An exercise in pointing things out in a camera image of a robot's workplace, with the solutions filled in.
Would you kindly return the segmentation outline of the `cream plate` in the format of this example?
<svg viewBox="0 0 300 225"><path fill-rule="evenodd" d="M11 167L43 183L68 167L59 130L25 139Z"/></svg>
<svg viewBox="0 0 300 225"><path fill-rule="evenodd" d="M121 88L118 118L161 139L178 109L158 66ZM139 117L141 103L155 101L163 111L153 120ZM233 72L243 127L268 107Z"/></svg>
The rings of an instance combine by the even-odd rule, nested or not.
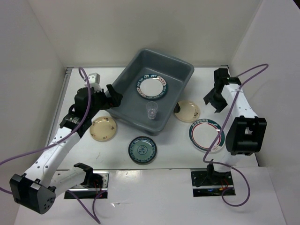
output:
<svg viewBox="0 0 300 225"><path fill-rule="evenodd" d="M90 126L91 137L99 142L105 142L115 136L117 124L112 117L102 116L96 118Z"/></svg>
<svg viewBox="0 0 300 225"><path fill-rule="evenodd" d="M179 101L173 112L177 119L185 123L193 123L201 114L198 105L189 100Z"/></svg>

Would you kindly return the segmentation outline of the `white plate green red rim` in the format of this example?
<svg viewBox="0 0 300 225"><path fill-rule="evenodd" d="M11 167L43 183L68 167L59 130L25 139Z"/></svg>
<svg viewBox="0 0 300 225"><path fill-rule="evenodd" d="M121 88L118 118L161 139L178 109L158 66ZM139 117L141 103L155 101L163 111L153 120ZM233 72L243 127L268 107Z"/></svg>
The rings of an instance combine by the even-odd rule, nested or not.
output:
<svg viewBox="0 0 300 225"><path fill-rule="evenodd" d="M221 126L210 119L198 119L189 128L189 139L200 151L206 152L220 133Z"/></svg>

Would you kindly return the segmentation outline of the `clear plastic cup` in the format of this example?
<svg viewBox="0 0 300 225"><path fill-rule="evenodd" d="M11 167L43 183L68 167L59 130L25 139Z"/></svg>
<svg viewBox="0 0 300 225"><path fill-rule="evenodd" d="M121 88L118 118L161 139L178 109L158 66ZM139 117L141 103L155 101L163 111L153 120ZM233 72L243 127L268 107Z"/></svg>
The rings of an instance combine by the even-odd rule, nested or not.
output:
<svg viewBox="0 0 300 225"><path fill-rule="evenodd" d="M148 118L154 120L158 112L158 105L156 102L150 101L146 104L146 111Z"/></svg>

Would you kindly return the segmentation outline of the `white plate dark blue rim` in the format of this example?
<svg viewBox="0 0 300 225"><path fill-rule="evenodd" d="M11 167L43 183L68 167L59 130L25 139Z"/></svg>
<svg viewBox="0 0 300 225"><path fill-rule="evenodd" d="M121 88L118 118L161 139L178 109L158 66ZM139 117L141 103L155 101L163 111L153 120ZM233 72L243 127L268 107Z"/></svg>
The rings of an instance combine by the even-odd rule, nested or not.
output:
<svg viewBox="0 0 300 225"><path fill-rule="evenodd" d="M147 74L141 76L135 86L138 94L144 99L157 100L168 91L167 81L160 75Z"/></svg>

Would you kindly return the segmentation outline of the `blue floral green plate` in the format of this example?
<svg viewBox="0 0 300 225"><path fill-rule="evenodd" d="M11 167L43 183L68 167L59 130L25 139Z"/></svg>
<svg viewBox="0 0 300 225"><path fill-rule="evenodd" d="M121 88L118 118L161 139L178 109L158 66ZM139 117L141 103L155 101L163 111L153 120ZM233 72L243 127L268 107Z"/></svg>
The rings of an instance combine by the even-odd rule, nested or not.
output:
<svg viewBox="0 0 300 225"><path fill-rule="evenodd" d="M129 157L139 165L151 163L155 159L157 151L156 143L146 136L133 139L128 146Z"/></svg>

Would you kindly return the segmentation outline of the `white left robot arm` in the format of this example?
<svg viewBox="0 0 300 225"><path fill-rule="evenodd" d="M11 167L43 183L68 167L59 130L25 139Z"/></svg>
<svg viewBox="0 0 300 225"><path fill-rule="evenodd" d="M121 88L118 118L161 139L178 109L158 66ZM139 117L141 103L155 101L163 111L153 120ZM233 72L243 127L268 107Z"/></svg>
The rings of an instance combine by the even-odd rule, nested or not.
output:
<svg viewBox="0 0 300 225"><path fill-rule="evenodd" d="M22 175L14 174L9 181L14 201L39 214L45 214L57 196L80 184L89 187L101 184L102 177L93 173L93 168L76 163L65 174L55 172L70 150L80 141L92 125L92 118L100 111L121 104L123 96L112 85L103 89L84 87L77 91L75 102L60 123L51 145Z"/></svg>

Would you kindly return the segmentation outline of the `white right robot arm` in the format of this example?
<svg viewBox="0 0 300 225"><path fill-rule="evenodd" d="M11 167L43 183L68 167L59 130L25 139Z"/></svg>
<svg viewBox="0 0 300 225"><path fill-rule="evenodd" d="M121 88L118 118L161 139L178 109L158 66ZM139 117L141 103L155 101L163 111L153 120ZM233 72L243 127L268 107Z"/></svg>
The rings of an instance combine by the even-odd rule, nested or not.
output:
<svg viewBox="0 0 300 225"><path fill-rule="evenodd" d="M210 103L216 109L216 113L230 107L225 118L226 122L232 120L225 136L226 152L219 164L209 163L205 174L210 184L217 184L228 178L230 169L244 156L261 150L267 121L252 110L243 93L242 83L239 78L230 77L227 68L214 71L214 87L203 99L205 104Z"/></svg>

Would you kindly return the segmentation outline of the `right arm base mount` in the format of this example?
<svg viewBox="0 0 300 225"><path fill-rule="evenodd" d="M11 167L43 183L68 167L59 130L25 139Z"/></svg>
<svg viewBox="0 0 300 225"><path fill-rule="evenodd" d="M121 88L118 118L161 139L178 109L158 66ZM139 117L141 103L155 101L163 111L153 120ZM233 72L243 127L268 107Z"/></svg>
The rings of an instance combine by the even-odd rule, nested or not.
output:
<svg viewBox="0 0 300 225"><path fill-rule="evenodd" d="M227 172L220 178L209 179L206 169L191 169L191 182L193 197L213 197L221 196L226 190L224 196L235 195L232 174Z"/></svg>

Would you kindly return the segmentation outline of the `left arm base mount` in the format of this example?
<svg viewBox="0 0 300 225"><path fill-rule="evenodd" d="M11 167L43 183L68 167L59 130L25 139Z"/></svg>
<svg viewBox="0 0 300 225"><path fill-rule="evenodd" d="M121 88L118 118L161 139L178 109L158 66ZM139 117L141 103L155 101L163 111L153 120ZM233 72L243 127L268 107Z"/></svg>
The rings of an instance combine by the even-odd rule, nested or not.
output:
<svg viewBox="0 0 300 225"><path fill-rule="evenodd" d="M109 184L108 170L94 170L93 178L86 186L77 184L69 189L79 199L94 199L100 192L103 192L98 198L107 199L108 184Z"/></svg>

